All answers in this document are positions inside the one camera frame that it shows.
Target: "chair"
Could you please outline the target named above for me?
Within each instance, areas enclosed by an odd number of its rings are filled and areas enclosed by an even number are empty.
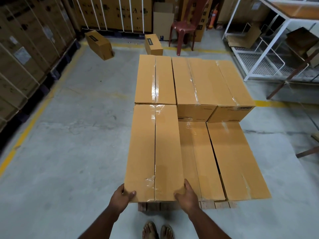
[[[178,56],[181,55],[181,45],[183,43],[184,36],[187,33],[193,33],[192,51],[194,51],[194,42],[195,42],[196,28],[197,28],[199,22],[201,21],[205,6],[209,2],[209,0],[197,0],[193,17],[191,18],[190,23],[189,23],[187,21],[187,18],[188,18],[188,15],[189,15],[190,8],[193,5],[193,1],[194,0],[189,0],[188,1],[183,20],[180,21],[180,22],[174,21],[172,23],[171,30],[170,30],[170,33],[169,33],[169,42],[168,42],[168,46],[169,47],[171,45],[173,29],[175,29],[177,34],[178,34],[178,44],[177,44],[177,55]]]

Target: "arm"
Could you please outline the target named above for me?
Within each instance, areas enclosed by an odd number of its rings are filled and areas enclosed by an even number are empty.
[[[187,179],[185,179],[185,194],[174,194],[182,210],[193,223],[199,239],[231,239],[218,225],[199,207],[198,198]]]
[[[123,192],[124,184],[117,188],[106,209],[78,239],[110,238],[113,224],[136,194],[135,191],[127,195]]]

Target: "chair seat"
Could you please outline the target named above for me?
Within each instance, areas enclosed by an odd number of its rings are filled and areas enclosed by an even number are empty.
[[[196,27],[193,24],[190,24],[186,21],[180,21],[180,22],[173,22],[172,27],[177,31],[180,32],[181,30],[184,30],[184,32],[193,32],[196,30]]]

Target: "gray floor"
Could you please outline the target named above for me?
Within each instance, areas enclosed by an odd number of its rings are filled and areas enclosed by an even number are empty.
[[[205,33],[195,47],[228,50],[220,34]],[[146,52],[115,47],[115,57],[102,61],[87,45],[83,49],[0,178],[1,238],[76,238],[124,181],[138,56]],[[181,54],[233,59],[231,54]],[[176,52],[164,50],[164,55],[176,56]],[[246,85],[254,100],[265,100],[276,84],[249,80]],[[285,87],[274,100],[319,104],[319,90]],[[319,122],[318,110],[307,112]],[[0,162],[27,125],[17,132]],[[239,202],[236,209],[207,210],[207,214],[233,239],[317,238],[319,156],[299,160],[295,156],[316,145],[310,138],[316,128],[309,117],[301,109],[257,107],[241,126],[273,198]],[[182,211],[143,214],[136,204],[121,214],[111,238],[141,238],[147,220],[157,227],[169,223],[177,239],[196,238]]]

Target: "person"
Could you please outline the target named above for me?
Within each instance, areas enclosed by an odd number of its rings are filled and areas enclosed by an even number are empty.
[[[129,201],[136,195],[136,191],[123,194],[124,184],[114,192],[109,205],[93,224],[79,237],[79,239],[109,238],[113,224],[125,210]],[[189,182],[185,179],[185,194],[174,194],[181,209],[193,223],[199,239],[231,239],[218,225],[199,207],[197,195]],[[159,239],[153,222],[147,222],[142,231],[142,239]],[[164,225],[161,228],[160,239],[175,239],[172,228]]]

